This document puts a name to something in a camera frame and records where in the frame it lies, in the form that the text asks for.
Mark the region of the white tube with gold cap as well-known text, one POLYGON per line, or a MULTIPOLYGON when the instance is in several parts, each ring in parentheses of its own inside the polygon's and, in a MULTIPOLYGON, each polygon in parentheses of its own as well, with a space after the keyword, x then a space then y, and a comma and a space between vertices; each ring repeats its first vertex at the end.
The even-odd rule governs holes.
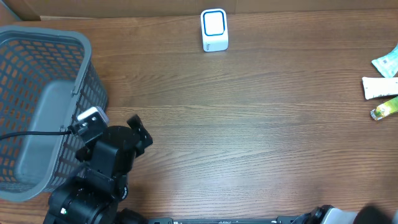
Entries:
POLYGON ((366 100, 383 96, 397 95, 398 79, 362 77, 364 97, 366 100))

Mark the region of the teal wet wipes pack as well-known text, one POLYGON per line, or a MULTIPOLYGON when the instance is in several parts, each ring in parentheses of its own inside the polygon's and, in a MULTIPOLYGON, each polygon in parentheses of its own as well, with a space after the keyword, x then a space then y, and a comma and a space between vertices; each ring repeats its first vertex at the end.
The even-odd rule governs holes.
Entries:
POLYGON ((392 78, 397 73, 397 47, 387 55, 371 61, 384 78, 392 78))

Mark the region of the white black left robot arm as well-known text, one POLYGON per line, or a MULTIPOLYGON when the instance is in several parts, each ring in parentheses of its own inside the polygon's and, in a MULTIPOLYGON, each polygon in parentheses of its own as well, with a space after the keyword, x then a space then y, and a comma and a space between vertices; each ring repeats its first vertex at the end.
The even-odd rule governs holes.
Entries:
POLYGON ((80 165, 49 197, 44 224, 147 223, 130 209, 118 210, 129 194, 128 173, 135 158, 153 139, 138 115, 127 126, 108 126, 95 113, 69 126, 84 145, 75 157, 80 165))

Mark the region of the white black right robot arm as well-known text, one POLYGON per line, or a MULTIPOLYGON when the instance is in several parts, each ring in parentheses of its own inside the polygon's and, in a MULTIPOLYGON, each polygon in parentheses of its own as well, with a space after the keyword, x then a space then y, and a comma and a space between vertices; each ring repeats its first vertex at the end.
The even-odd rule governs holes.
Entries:
POLYGON ((397 212, 392 217, 375 204, 367 204, 358 212, 322 205, 310 213, 294 218, 292 224, 397 224, 397 212))

